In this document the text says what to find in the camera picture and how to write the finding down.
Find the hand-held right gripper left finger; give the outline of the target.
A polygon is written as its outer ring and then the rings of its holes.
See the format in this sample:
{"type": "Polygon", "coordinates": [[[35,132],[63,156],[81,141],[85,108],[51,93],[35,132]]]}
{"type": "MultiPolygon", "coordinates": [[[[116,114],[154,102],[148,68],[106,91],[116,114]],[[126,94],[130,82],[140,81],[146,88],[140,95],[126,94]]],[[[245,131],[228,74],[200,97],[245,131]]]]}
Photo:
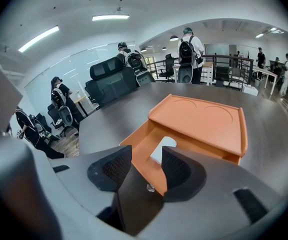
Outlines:
{"type": "Polygon", "coordinates": [[[131,169],[131,160],[132,147],[126,145],[54,159],[50,164],[73,198],[92,215],[98,216],[114,205],[116,194],[131,169]]]}

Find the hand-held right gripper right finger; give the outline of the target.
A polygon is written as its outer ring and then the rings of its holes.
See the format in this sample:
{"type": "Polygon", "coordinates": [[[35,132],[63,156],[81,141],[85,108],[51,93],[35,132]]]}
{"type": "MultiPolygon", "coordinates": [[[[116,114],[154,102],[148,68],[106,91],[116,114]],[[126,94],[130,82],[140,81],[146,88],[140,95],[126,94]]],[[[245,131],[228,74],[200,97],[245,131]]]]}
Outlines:
{"type": "Polygon", "coordinates": [[[164,147],[163,207],[140,237],[258,237],[283,211],[280,195],[229,161],[164,147]]]}

